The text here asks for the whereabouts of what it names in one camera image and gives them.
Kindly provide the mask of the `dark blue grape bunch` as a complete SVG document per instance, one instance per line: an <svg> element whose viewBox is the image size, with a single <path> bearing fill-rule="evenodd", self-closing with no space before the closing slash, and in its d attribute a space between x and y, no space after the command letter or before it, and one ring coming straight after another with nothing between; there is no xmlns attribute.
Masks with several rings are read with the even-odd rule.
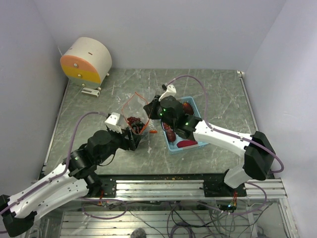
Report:
<svg viewBox="0 0 317 238"><path fill-rule="evenodd" d="M135 134L142 134L145 124L141 121L135 121L131 124L131 127Z"/></svg>

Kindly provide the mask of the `dark red grape bunch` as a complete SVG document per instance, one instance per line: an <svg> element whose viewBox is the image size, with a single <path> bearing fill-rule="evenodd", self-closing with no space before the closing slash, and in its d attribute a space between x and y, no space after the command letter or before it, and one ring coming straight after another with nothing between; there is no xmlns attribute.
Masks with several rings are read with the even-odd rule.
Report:
<svg viewBox="0 0 317 238"><path fill-rule="evenodd" d="M127 120L130 126L139 125L143 123L140 118L136 118L136 117L129 117Z"/></svg>

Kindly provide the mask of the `clear orange-zip bag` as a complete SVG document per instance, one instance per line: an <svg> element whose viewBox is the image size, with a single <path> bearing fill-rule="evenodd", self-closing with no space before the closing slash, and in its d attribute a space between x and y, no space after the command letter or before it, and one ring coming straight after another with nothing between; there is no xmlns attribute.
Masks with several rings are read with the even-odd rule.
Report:
<svg viewBox="0 0 317 238"><path fill-rule="evenodd" d="M121 108L121 114L123 116L126 124L132 129L128 124L129 117L140 118L145 124L141 137L146 139L149 135L158 134L158 129L156 128L153 120L149 119L143 106L150 103L155 96L155 91L150 89L147 92L134 92L134 93L124 93L124 103Z"/></svg>

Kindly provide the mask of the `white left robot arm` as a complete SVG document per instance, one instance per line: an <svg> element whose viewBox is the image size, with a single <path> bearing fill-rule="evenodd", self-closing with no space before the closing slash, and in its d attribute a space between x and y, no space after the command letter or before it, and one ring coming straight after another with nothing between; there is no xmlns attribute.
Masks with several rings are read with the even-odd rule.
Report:
<svg viewBox="0 0 317 238"><path fill-rule="evenodd" d="M122 132L99 130L53 171L24 191L1 195L0 214L5 231L13 238L28 231L35 221L74 199L97 196L102 182L97 167L118 149L136 150L142 136L126 128Z"/></svg>

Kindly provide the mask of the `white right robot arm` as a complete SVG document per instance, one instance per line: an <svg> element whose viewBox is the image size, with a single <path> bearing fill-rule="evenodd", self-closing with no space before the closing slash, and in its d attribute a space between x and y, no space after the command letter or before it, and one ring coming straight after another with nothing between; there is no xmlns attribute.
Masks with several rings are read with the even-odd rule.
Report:
<svg viewBox="0 0 317 238"><path fill-rule="evenodd" d="M262 132L245 134L215 126L186 113L173 96L155 96L143 108L150 119L166 123L182 139L213 144L243 157L242 164L224 173L218 184L222 195L230 196L240 184L250 179L263 181L269 175L275 152Z"/></svg>

